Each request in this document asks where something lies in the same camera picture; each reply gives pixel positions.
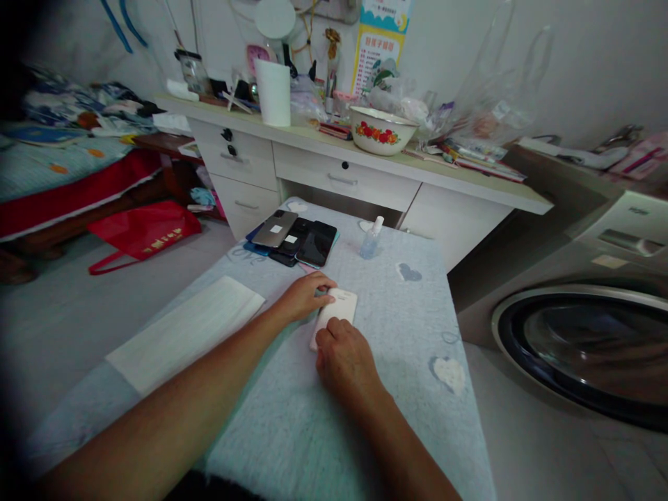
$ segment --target floor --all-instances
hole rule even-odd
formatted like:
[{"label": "floor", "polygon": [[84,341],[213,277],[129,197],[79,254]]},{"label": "floor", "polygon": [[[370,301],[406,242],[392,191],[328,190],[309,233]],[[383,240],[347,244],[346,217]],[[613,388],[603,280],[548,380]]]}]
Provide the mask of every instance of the floor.
[{"label": "floor", "polygon": [[[227,225],[203,221],[201,235],[92,277],[87,268],[113,249],[86,235],[40,264],[36,281],[0,287],[19,435],[234,244]],[[668,499],[668,436],[553,397],[498,352],[467,344],[466,354],[500,500]]]}]

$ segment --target washing machine door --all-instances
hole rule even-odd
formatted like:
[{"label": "washing machine door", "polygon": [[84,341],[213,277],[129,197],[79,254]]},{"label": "washing machine door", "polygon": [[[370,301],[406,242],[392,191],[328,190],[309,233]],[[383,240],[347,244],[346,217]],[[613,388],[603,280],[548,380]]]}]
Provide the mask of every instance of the washing machine door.
[{"label": "washing machine door", "polygon": [[492,330],[524,373],[558,395],[668,433],[668,301],[598,285],[544,287],[503,301]]}]

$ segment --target white sticker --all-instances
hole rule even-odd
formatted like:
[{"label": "white sticker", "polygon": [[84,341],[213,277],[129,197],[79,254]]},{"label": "white sticker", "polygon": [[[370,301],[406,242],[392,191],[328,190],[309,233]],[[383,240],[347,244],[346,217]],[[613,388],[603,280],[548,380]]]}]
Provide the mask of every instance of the white sticker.
[{"label": "white sticker", "polygon": [[605,254],[598,256],[596,259],[591,260],[591,262],[610,269],[621,268],[623,265],[628,263],[628,261],[621,260],[618,257],[612,257]]},{"label": "white sticker", "polygon": [[499,104],[495,106],[492,110],[492,115],[496,117],[497,120],[504,118],[510,111],[510,106],[504,100],[499,101]]}]

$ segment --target blue hanger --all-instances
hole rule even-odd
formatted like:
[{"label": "blue hanger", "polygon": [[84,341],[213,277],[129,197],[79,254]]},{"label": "blue hanger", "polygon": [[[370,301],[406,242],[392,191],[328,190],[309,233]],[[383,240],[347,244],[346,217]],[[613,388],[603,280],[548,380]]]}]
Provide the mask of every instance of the blue hanger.
[{"label": "blue hanger", "polygon": [[[127,41],[127,38],[125,37],[125,34],[123,31],[120,29],[120,25],[118,24],[118,21],[116,21],[116,18],[113,16],[113,12],[111,12],[111,9],[109,8],[109,4],[106,2],[106,0],[100,0],[102,2],[102,7],[104,7],[106,14],[109,16],[109,19],[111,20],[111,24],[113,25],[113,29],[116,32],[116,35],[120,38],[120,41],[123,42],[123,45],[125,46],[125,50],[127,50],[130,54],[133,54],[132,52],[132,47],[130,47],[130,44]],[[130,32],[136,37],[137,40],[139,40],[139,43],[141,43],[144,47],[148,47],[148,43],[146,43],[146,40],[144,40],[139,32],[134,28],[134,25],[132,24],[132,21],[130,21],[130,16],[127,14],[127,9],[125,7],[125,0],[118,0],[118,5],[120,6],[120,12],[123,14],[123,19],[125,20],[125,24],[127,25],[127,28],[130,30]]]}]

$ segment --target enamel bowl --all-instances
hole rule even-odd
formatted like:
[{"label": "enamel bowl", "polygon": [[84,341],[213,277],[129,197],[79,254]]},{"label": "enamel bowl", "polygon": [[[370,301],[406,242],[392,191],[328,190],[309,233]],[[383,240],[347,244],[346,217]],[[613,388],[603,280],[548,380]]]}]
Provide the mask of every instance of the enamel bowl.
[{"label": "enamel bowl", "polygon": [[412,120],[359,106],[350,107],[350,126],[359,148],[388,157],[403,150],[419,127]]}]

